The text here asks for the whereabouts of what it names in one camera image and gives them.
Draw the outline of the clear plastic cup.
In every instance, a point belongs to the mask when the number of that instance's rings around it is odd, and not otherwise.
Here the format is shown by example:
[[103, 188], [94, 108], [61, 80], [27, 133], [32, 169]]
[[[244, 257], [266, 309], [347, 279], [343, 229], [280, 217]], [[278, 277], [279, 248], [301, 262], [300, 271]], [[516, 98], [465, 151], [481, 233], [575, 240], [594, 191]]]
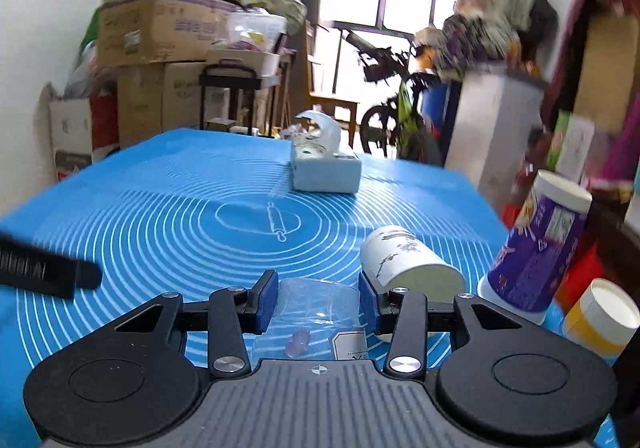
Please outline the clear plastic cup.
[[366, 331], [353, 287], [310, 279], [280, 282], [268, 329], [255, 338], [250, 362], [367, 360]]

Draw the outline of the white paper cup lying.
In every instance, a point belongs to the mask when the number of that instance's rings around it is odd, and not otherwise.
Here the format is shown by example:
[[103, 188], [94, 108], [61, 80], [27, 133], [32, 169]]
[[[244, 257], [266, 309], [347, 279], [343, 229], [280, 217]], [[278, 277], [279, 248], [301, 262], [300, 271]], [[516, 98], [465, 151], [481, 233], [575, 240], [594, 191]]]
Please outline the white paper cup lying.
[[422, 292], [429, 303], [451, 303], [469, 289], [462, 272], [438, 256], [411, 231], [400, 226], [385, 226], [372, 231], [360, 247], [361, 272], [358, 279], [360, 311], [367, 329], [374, 329], [374, 295], [364, 278], [373, 277], [387, 292], [405, 287]]

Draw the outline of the tall purple paper cup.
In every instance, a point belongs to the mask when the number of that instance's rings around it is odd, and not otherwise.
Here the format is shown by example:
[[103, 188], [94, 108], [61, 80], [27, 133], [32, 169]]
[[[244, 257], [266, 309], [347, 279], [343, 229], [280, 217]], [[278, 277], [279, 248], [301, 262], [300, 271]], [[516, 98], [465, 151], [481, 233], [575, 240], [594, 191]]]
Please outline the tall purple paper cup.
[[518, 218], [477, 294], [541, 325], [570, 264], [592, 195], [552, 171], [538, 171]]

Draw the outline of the blue yellow paper cup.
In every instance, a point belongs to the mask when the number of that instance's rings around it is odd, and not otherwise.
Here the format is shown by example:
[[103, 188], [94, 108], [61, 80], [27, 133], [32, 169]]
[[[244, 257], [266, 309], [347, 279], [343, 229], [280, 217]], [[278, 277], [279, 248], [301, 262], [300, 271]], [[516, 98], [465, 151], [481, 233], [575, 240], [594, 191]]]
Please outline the blue yellow paper cup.
[[618, 285], [594, 279], [562, 324], [569, 340], [604, 359], [620, 356], [639, 329], [639, 308]]

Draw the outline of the blue silicone baking mat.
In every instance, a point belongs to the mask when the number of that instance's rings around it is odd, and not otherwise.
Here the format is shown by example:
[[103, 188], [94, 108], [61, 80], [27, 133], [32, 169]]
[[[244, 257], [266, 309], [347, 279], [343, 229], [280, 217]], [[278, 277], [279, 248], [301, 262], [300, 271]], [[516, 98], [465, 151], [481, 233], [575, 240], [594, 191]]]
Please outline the blue silicone baking mat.
[[41, 360], [167, 292], [204, 301], [284, 280], [353, 286], [375, 229], [411, 231], [474, 291], [506, 229], [460, 174], [364, 156], [357, 193], [294, 190], [288, 142], [172, 130], [41, 192], [1, 220], [18, 239], [98, 263], [99, 289], [73, 301], [1, 292], [1, 442], [35, 447], [23, 404]]

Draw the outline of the white red cardboard box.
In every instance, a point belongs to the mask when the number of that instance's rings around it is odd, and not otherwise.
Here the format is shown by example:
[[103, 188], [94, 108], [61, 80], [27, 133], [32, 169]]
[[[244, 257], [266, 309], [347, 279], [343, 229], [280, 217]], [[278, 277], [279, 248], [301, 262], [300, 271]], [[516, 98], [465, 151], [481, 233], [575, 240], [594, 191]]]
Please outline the white red cardboard box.
[[56, 179], [63, 180], [119, 150], [117, 96], [106, 90], [88, 98], [63, 99], [51, 84], [47, 102]]

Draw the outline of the white tissue box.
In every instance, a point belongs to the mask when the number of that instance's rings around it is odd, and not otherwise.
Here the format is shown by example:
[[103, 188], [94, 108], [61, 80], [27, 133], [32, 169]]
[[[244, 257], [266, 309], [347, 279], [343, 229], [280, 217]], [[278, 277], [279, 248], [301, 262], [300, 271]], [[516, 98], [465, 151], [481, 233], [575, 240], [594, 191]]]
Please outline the white tissue box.
[[349, 145], [341, 142], [338, 122], [324, 113], [307, 110], [297, 115], [316, 130], [295, 136], [291, 148], [293, 188], [300, 192], [355, 194], [359, 190], [362, 165]]

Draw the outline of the green black bicycle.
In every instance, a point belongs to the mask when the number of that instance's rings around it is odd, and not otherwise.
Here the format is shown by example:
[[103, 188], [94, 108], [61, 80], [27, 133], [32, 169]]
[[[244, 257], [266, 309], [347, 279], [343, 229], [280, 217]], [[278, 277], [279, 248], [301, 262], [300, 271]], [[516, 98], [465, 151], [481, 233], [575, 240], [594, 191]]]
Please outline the green black bicycle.
[[420, 110], [420, 99], [440, 85], [434, 70], [410, 70], [412, 58], [424, 58], [431, 50], [426, 44], [412, 42], [407, 51], [396, 52], [392, 48], [375, 47], [353, 30], [345, 40], [358, 51], [364, 79], [367, 82], [386, 82], [399, 79], [396, 94], [381, 104], [368, 108], [359, 125], [360, 143], [363, 151], [370, 154], [373, 149], [384, 155], [394, 148], [399, 160], [442, 166], [437, 138], [432, 124], [424, 119]]

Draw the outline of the wooden chair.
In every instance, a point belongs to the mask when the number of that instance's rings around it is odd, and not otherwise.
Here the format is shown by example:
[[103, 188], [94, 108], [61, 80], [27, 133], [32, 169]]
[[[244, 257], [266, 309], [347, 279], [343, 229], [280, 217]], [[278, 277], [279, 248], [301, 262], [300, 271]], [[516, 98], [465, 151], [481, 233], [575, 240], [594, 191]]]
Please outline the wooden chair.
[[346, 119], [337, 119], [338, 125], [348, 132], [348, 145], [353, 147], [358, 130], [357, 112], [359, 103], [348, 96], [341, 96], [324, 87], [316, 73], [322, 67], [312, 53], [314, 49], [314, 28], [306, 20], [303, 37], [303, 99], [305, 108], [320, 108], [321, 112], [334, 116], [340, 108], [348, 112]]

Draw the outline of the blue water barrel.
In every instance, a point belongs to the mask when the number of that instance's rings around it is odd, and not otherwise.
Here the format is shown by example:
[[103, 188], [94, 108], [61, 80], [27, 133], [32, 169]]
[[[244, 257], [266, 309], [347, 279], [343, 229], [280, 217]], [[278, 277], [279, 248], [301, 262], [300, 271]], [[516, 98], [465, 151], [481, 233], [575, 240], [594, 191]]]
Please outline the blue water barrel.
[[423, 93], [422, 98], [422, 115], [423, 118], [431, 124], [436, 131], [444, 128], [448, 105], [448, 84], [439, 84]]

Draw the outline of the lower stacked cardboard box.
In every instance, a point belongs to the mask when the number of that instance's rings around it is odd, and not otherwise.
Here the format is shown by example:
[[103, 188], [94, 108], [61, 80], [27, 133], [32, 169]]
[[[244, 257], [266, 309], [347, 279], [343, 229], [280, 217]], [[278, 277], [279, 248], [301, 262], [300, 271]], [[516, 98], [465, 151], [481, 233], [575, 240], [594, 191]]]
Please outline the lower stacked cardboard box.
[[117, 74], [122, 149], [177, 128], [200, 127], [204, 62], [131, 65]]

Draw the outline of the white chest freezer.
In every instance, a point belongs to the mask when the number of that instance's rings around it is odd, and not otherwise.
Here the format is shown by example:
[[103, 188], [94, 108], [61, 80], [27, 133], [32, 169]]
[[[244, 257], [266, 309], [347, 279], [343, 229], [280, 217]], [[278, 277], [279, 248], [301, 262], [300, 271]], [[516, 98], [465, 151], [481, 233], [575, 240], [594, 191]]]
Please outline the white chest freezer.
[[497, 213], [508, 203], [529, 131], [540, 124], [546, 88], [504, 65], [471, 68], [463, 78], [445, 167], [464, 174]]

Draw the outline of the green white product box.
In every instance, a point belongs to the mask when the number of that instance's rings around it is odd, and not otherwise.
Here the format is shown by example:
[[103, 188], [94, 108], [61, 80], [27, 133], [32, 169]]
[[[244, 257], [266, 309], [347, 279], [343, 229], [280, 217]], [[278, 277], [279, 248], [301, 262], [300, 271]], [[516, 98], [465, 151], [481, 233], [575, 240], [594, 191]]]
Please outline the green white product box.
[[596, 125], [590, 119], [559, 111], [547, 155], [549, 171], [579, 183], [595, 134]]

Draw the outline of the pink plastic basket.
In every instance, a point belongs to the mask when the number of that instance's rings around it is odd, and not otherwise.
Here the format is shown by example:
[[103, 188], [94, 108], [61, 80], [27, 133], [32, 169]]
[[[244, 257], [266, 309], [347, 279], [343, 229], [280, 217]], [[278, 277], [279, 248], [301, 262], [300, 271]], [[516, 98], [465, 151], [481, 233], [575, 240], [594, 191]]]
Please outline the pink plastic basket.
[[636, 175], [640, 150], [640, 98], [631, 104], [623, 131], [613, 143], [602, 169], [602, 177], [612, 181], [632, 181]]

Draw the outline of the large open cardboard box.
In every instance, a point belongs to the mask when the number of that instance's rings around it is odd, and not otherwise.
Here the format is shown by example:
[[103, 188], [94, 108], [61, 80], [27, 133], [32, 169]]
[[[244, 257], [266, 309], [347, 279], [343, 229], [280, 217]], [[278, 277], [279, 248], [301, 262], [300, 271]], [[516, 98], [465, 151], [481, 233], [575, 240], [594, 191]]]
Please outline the large open cardboard box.
[[202, 61], [212, 44], [228, 37], [228, 17], [239, 10], [227, 0], [103, 0], [96, 63]]

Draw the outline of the purple patterned cloth bundle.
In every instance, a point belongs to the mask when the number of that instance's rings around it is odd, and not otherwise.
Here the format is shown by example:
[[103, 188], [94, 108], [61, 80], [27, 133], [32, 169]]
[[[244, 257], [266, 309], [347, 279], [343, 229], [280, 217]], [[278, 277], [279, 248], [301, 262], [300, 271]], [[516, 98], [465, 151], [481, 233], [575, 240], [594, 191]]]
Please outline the purple patterned cloth bundle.
[[518, 34], [501, 16], [457, 13], [442, 24], [434, 67], [440, 79], [460, 82], [469, 68], [483, 63], [504, 62], [518, 47]]

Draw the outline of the tall cardboard box on shelf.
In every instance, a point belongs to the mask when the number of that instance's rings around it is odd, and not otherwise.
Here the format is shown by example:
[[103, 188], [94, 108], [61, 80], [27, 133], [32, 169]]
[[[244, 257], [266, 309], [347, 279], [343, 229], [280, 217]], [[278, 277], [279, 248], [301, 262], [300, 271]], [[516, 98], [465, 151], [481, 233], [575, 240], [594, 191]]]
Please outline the tall cardboard box on shelf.
[[619, 134], [639, 73], [639, 19], [598, 14], [591, 19], [573, 113]]

